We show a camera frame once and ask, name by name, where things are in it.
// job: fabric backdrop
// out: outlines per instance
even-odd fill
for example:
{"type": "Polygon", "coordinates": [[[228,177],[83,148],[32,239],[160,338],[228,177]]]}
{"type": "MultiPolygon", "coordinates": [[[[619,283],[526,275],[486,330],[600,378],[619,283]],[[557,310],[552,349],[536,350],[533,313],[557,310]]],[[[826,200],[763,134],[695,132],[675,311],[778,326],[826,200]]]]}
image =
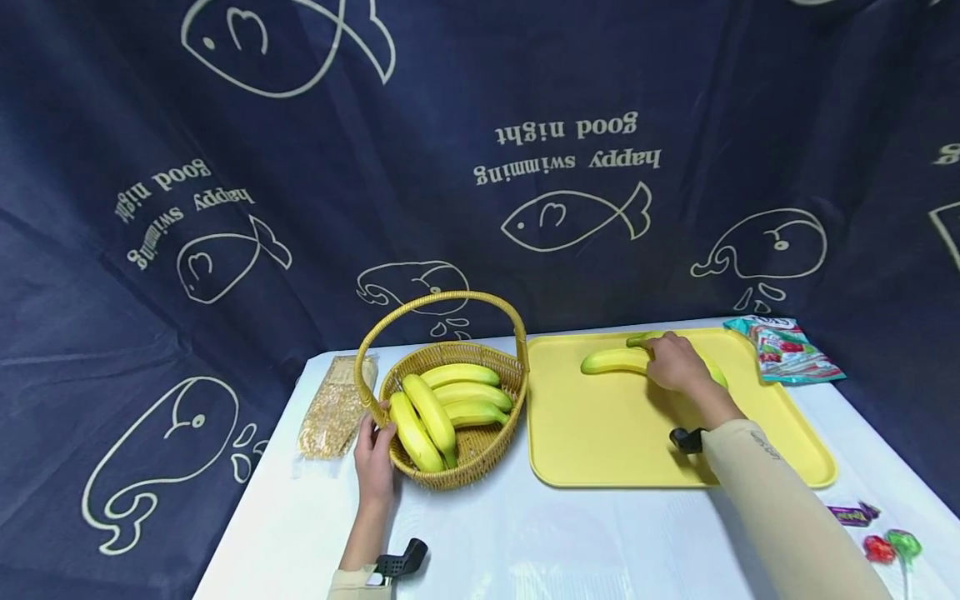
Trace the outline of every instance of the fabric backdrop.
{"type": "Polygon", "coordinates": [[[533,332],[797,317],[960,510],[956,0],[2,16],[0,597],[189,597],[304,361],[462,288],[533,332]]]}

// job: banana bunch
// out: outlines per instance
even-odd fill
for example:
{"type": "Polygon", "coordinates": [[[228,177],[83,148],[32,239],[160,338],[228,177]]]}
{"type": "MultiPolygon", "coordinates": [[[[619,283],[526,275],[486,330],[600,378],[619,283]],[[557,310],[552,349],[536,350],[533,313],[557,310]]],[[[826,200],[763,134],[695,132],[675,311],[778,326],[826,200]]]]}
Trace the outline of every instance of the banana bunch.
{"type": "Polygon", "coordinates": [[[403,448],[423,472],[457,467],[456,429],[509,420],[514,402],[500,388],[500,375],[480,365],[443,365],[411,373],[390,397],[390,420],[403,448]]]}
{"type": "MultiPolygon", "coordinates": [[[[651,338],[663,335],[662,331],[647,331],[627,339],[626,348],[611,348],[599,350],[584,359],[580,364],[580,372],[587,375],[594,375],[602,372],[630,371],[638,372],[641,375],[647,374],[647,364],[651,360],[650,352],[643,347],[643,343],[651,338]]],[[[710,371],[710,377],[714,381],[728,388],[727,377],[723,374],[720,366],[717,365],[709,356],[700,354],[704,364],[710,371]]]]}

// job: white table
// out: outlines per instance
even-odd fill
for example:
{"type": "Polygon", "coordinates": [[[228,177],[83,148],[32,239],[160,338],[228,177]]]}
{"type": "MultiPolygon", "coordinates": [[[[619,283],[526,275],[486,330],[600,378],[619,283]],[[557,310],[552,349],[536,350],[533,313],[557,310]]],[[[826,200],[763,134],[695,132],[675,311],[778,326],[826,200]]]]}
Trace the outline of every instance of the white table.
{"type": "MultiPolygon", "coordinates": [[[[719,326],[720,319],[617,327],[719,326]]],[[[513,353],[513,338],[480,340],[513,353]]],[[[378,348],[381,375],[418,346],[378,348]]],[[[311,359],[201,581],[195,598],[324,598],[357,506],[347,456],[335,468],[293,477],[300,422],[333,356],[311,359]]],[[[912,597],[960,597],[960,520],[829,384],[790,394],[836,458],[825,503],[881,511],[857,541],[902,528],[924,545],[912,597]]],[[[390,552],[412,537],[430,554],[396,598],[774,597],[736,513],[719,490],[556,490],[530,469],[525,421],[491,475],[465,489],[429,492],[404,479],[390,552]]],[[[879,567],[895,597],[900,569],[879,567]]]]}

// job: green lollipop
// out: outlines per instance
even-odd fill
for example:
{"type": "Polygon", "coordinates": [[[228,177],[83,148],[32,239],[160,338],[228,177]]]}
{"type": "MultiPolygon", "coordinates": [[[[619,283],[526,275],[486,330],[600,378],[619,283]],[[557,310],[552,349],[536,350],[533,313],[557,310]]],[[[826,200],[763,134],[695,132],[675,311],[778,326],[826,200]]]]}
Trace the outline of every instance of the green lollipop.
{"type": "Polygon", "coordinates": [[[906,563],[908,567],[913,565],[913,560],[920,556],[924,547],[920,545],[917,538],[908,531],[902,529],[891,529],[886,535],[887,541],[897,550],[897,556],[906,563]]]}
{"type": "Polygon", "coordinates": [[[900,567],[903,570],[903,600],[910,600],[910,567],[913,566],[913,560],[924,551],[924,547],[913,534],[902,529],[891,529],[887,532],[886,539],[900,557],[900,567]]]}

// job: yellow tray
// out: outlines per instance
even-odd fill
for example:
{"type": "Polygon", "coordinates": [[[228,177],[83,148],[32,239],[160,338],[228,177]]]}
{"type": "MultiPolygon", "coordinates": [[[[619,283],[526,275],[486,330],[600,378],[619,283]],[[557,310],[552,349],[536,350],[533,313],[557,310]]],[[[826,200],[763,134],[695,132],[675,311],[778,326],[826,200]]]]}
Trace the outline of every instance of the yellow tray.
{"type": "MultiPolygon", "coordinates": [[[[811,488],[836,480],[836,463],[779,383],[761,383],[751,343],[721,328],[680,335],[723,370],[740,409],[811,488]]],[[[669,440],[675,427],[703,426],[681,395],[630,372],[580,373],[588,354],[622,348],[635,333],[547,336],[529,343],[530,465],[562,488],[703,488],[717,485],[703,455],[669,440]]]]}

